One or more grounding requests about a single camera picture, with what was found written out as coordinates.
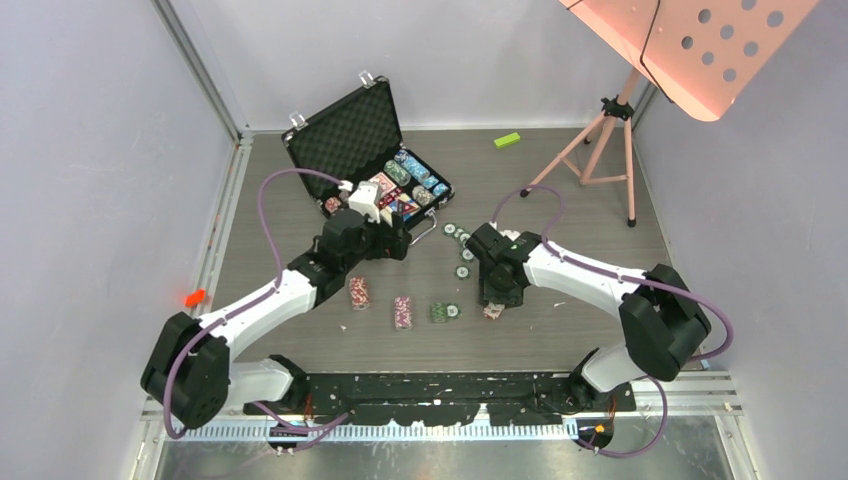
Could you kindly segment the red 100 chip stack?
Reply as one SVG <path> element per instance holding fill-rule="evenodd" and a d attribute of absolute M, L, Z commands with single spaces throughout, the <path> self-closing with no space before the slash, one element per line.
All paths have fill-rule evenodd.
<path fill-rule="evenodd" d="M 497 320 L 505 310 L 503 304 L 489 303 L 483 307 L 483 316 L 488 320 Z"/>

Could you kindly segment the red white chip roll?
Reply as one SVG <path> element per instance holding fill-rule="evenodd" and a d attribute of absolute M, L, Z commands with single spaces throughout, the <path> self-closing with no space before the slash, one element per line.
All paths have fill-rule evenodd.
<path fill-rule="evenodd" d="M 370 307 L 370 296 L 367 282 L 362 276 L 354 276 L 349 280 L 349 294 L 353 310 L 365 310 Z"/>

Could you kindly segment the red playing card box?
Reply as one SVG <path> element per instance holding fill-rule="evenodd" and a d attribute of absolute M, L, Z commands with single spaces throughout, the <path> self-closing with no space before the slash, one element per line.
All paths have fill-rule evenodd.
<path fill-rule="evenodd" d="M 380 172 L 369 179 L 379 187 L 379 198 L 395 198 L 399 192 L 398 185 L 385 173 Z"/>

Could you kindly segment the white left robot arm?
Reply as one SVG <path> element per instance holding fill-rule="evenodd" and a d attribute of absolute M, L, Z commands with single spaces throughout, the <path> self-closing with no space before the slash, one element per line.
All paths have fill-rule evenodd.
<path fill-rule="evenodd" d="M 307 398 L 295 367 L 281 356 L 239 363 L 248 346 L 283 322 L 305 314 L 347 285 L 362 261 L 402 260 L 411 235 L 400 214 L 380 213 L 378 184 L 348 185 L 346 207 L 324 223 L 312 246 L 268 284 L 217 311 L 185 312 L 164 324 L 140 378 L 141 388 L 167 419 L 186 429 L 206 425 L 221 411 L 268 401 L 284 414 Z"/>

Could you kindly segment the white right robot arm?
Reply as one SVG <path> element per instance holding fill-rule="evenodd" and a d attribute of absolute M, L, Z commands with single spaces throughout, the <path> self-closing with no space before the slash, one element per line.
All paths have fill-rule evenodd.
<path fill-rule="evenodd" d="M 622 344 L 590 351 L 566 381 L 568 395 L 584 410 L 598 409 L 632 380 L 674 380 L 711 333 L 707 315 L 670 266 L 615 267 L 539 234 L 499 232 L 491 224 L 477 228 L 465 246 L 479 263 L 483 306 L 518 308 L 526 289 L 537 287 L 581 300 L 620 323 Z"/>

